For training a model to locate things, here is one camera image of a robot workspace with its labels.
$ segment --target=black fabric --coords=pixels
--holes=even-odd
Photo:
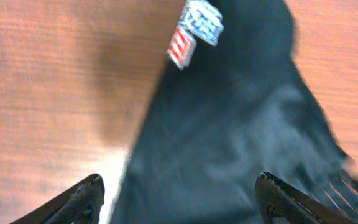
[[[113,224],[262,223],[261,172],[310,195],[341,170],[346,155],[291,59],[286,5],[209,2],[223,15],[218,45],[197,39],[188,68],[167,65]]]

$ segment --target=printed logo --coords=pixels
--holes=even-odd
[[[167,54],[179,69],[183,69],[189,65],[195,47],[196,40],[194,37],[178,26],[172,37]]]
[[[179,25],[212,46],[223,31],[221,13],[205,0],[187,0]]]

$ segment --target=wooden table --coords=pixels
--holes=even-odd
[[[358,174],[358,1],[302,2],[296,62]],[[0,0],[0,223],[93,172],[113,200],[183,4]]]

